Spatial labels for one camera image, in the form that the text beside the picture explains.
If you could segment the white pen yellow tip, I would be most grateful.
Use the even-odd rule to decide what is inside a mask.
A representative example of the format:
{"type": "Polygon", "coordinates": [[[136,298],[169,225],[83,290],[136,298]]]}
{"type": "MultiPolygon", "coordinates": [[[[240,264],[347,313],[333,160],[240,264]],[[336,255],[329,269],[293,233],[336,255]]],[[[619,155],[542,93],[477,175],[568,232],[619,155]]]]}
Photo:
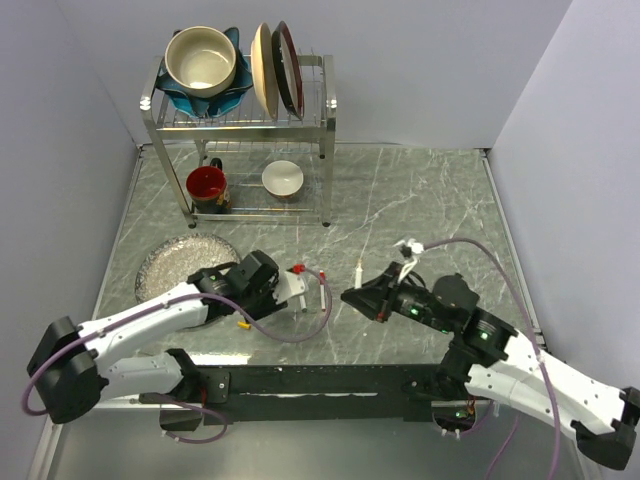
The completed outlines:
{"type": "Polygon", "coordinates": [[[362,260],[359,259],[356,263],[355,274],[354,274],[354,287],[356,289],[359,289],[362,287],[362,276],[363,276],[362,260]]]}

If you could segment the white pen red tip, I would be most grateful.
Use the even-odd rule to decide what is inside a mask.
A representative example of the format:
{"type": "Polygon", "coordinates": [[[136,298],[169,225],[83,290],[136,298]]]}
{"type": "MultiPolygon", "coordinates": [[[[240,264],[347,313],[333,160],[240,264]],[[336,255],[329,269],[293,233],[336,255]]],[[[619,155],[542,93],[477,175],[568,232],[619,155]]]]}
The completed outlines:
{"type": "Polygon", "coordinates": [[[320,280],[320,301],[321,301],[321,310],[322,312],[327,311],[327,300],[326,300],[326,282],[322,282],[322,278],[320,280]]]}

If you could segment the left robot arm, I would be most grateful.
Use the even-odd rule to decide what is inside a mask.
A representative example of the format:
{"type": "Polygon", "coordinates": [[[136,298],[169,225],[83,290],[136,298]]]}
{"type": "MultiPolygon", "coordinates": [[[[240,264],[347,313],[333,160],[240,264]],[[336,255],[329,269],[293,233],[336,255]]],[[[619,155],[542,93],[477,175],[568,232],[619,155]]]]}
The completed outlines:
{"type": "Polygon", "coordinates": [[[22,409],[37,393],[41,414],[70,423],[100,401],[134,394],[167,394],[184,402],[199,387],[199,372],[181,349],[142,358],[136,351],[179,330],[199,328],[240,314],[254,324],[306,291],[294,269],[282,270],[256,250],[239,262],[201,268],[165,293],[128,310],[74,324],[59,318],[48,325],[28,365],[30,382],[22,409]]]}

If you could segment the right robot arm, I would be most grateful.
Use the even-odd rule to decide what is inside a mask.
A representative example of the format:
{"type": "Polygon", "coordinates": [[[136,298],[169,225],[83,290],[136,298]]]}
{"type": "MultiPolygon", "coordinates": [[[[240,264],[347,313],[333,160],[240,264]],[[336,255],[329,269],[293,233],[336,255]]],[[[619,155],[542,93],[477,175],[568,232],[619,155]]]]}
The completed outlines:
{"type": "Polygon", "coordinates": [[[401,279],[391,263],[341,299],[366,318],[385,322],[397,313],[450,334],[449,349],[431,381],[443,398],[465,393],[508,405],[572,437],[579,451],[612,470],[627,467],[639,423],[639,391],[594,380],[544,350],[525,333],[479,307],[460,274],[432,288],[401,279]]]}

